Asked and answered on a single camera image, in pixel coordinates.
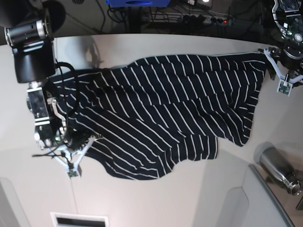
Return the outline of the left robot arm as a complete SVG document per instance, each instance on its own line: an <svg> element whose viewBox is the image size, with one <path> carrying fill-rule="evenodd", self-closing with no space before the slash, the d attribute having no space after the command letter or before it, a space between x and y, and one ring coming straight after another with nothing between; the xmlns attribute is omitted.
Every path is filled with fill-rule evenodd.
<svg viewBox="0 0 303 227"><path fill-rule="evenodd" d="M303 2L276 0L272 8L274 22L285 44L280 62L289 70L303 70Z"/></svg>

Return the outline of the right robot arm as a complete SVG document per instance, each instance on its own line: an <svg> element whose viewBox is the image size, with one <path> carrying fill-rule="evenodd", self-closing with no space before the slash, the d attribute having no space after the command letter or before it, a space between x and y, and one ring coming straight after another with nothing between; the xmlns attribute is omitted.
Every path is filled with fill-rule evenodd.
<svg viewBox="0 0 303 227"><path fill-rule="evenodd" d="M89 137L85 132L74 131L68 122L79 100L71 110L60 113L58 101L65 89L58 89L50 80L57 69L66 67L75 85L80 84L74 67L55 60L53 34L65 19L64 5L56 0L3 0L0 3L0 25L12 49L17 82L28 84L27 105L35 118L35 138L41 148L49 149L50 155L63 149L81 150Z"/></svg>

